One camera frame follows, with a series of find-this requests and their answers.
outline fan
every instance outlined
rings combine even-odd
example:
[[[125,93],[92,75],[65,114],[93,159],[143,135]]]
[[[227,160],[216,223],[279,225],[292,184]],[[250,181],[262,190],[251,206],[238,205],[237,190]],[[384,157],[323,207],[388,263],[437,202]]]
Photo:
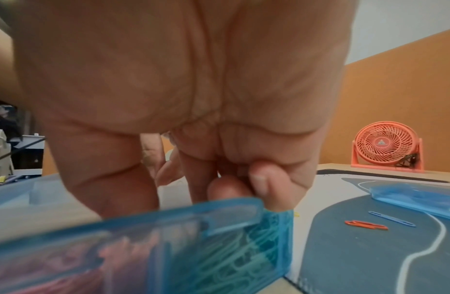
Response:
[[[410,127],[377,122],[360,130],[352,142],[355,168],[424,172],[422,139]],[[359,156],[369,164],[360,164]]]

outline blue paper clip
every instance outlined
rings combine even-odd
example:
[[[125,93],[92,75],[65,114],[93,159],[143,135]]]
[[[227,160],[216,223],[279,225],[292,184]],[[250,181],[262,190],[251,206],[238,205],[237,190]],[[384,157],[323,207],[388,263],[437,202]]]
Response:
[[[411,222],[408,222],[408,221],[405,221],[405,220],[402,220],[402,219],[398,219],[398,218],[395,218],[395,217],[390,217],[390,216],[387,216],[387,215],[383,215],[383,214],[375,212],[375,211],[369,211],[369,214],[377,216],[377,217],[382,217],[384,219],[389,219],[389,220],[392,220],[394,222],[400,223],[400,224],[405,225],[405,226],[414,227],[414,228],[416,227],[416,225],[414,225]]]

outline paper clip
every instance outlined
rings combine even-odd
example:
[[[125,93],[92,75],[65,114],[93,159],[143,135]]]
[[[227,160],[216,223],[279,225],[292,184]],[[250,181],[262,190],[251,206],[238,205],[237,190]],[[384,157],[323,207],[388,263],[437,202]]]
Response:
[[[348,226],[366,228],[366,229],[371,229],[371,230],[385,230],[385,231],[388,230],[387,226],[373,224],[371,222],[366,222],[366,221],[346,220],[345,224]]]
[[[414,225],[411,222],[408,222],[408,221],[405,221],[405,220],[402,220],[402,219],[398,219],[398,218],[395,218],[395,217],[390,217],[390,216],[387,216],[387,215],[383,215],[383,214],[375,212],[375,211],[369,211],[369,214],[377,216],[377,217],[382,217],[384,219],[392,220],[394,222],[400,223],[400,224],[405,225],[405,226],[414,227],[414,228],[416,227],[416,225]]]

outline cable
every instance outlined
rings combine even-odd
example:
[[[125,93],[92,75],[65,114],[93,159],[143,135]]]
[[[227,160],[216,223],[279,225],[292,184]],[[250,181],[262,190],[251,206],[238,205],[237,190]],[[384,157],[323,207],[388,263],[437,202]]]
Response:
[[[14,155],[14,154],[16,154],[16,153],[19,153],[19,152],[21,152],[22,150],[27,149],[27,148],[30,147],[30,146],[33,146],[33,145],[35,145],[35,144],[38,144],[39,142],[43,142],[44,140],[46,140],[46,138],[39,139],[39,140],[37,140],[37,141],[35,141],[35,142],[33,142],[33,143],[30,143],[30,144],[28,144],[28,145],[25,145],[25,146],[22,146],[22,147],[20,147],[20,148],[15,149],[15,150],[12,150],[12,151],[10,151],[9,153],[6,153],[6,154],[4,154],[4,155],[1,155],[1,156],[0,156],[0,160],[6,158],[6,157],[8,157],[8,156],[12,156],[12,155]]]

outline red paper clip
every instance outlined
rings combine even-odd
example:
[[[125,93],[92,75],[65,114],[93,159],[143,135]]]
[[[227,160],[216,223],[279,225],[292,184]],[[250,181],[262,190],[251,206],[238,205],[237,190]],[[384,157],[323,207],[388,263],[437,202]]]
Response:
[[[366,228],[366,229],[371,229],[371,230],[375,230],[375,229],[376,230],[385,230],[385,231],[388,230],[387,226],[373,224],[371,222],[358,221],[358,220],[346,220],[345,224],[348,226]]]

